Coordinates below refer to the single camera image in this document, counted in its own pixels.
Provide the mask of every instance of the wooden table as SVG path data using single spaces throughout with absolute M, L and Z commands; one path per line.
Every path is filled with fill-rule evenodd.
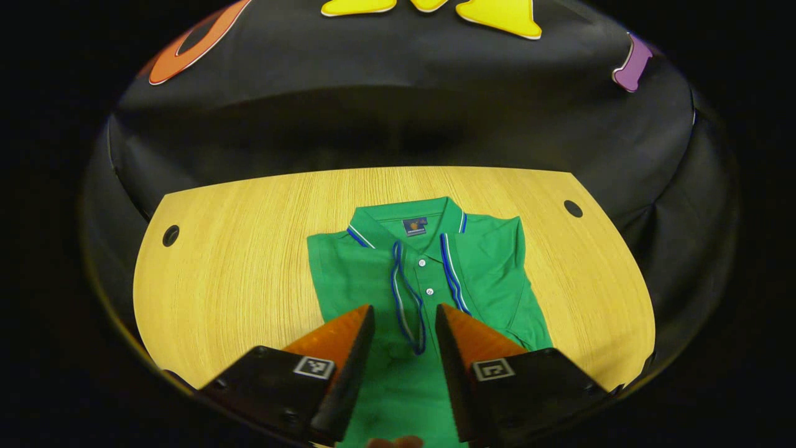
M 609 391 L 638 376 L 653 351 L 654 316 L 619 232 L 571 174 L 508 168 L 320 171 L 166 195 L 135 267 L 147 351 L 199 388 L 254 345 L 288 345 L 323 324 L 307 236 L 344 230 L 357 206 L 441 196 L 467 213 L 519 215 L 525 271 L 553 344 Z M 166 247 L 172 225 L 179 235 Z

